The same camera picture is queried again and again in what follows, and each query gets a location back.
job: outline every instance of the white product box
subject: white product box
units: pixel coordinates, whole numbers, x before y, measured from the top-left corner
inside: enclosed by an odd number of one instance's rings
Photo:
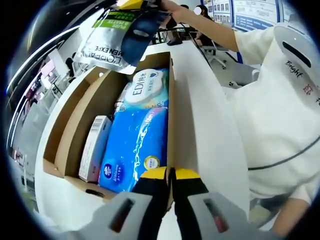
[[[98,182],[111,124],[107,116],[96,116],[93,121],[85,141],[79,169],[79,177],[86,182]]]

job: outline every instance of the gray gripper part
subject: gray gripper part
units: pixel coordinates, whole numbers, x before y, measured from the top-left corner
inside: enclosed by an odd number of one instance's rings
[[[279,240],[271,231],[259,230],[247,221],[246,213],[218,192],[208,192],[188,197],[195,213],[202,240]],[[213,216],[222,217],[227,225],[219,232]]]
[[[89,224],[78,231],[63,232],[57,238],[60,240],[136,240],[151,199],[152,196],[149,195],[121,192],[98,208],[93,213]],[[115,232],[111,226],[128,203],[131,209],[120,232]]]

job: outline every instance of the hand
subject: hand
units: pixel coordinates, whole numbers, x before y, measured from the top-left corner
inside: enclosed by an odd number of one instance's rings
[[[162,0],[161,6],[164,10],[171,13],[171,16],[177,23],[181,23],[184,21],[184,16],[186,16],[188,13],[190,13],[190,10],[176,4],[173,1],[170,0]]]

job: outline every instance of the blue logo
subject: blue logo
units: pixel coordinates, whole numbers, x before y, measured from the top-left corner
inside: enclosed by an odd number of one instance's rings
[[[151,73],[149,77],[150,77],[150,78],[153,78],[153,77],[156,77],[156,76],[158,76],[157,73]]]
[[[103,168],[104,175],[107,179],[112,177],[111,164],[107,163]]]

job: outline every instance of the black cord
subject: black cord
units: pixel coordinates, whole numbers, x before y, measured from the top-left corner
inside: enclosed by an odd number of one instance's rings
[[[254,170],[263,170],[263,169],[269,169],[269,168],[272,168],[272,167],[275,167],[275,166],[278,166],[280,164],[284,164],[286,162],[289,162],[290,160],[300,156],[301,154],[305,153],[307,150],[309,150],[313,145],[315,145],[318,141],[320,140],[320,136],[318,136],[318,138],[313,141],[311,144],[309,144],[309,146],[307,146],[305,149],[303,149],[302,151],[298,152],[297,154],[291,156],[291,157],[288,157],[284,160],[281,160],[281,161],[278,161],[274,164],[270,164],[270,165],[266,165],[266,166],[258,166],[258,167],[248,167],[248,170],[249,171],[254,171]]]

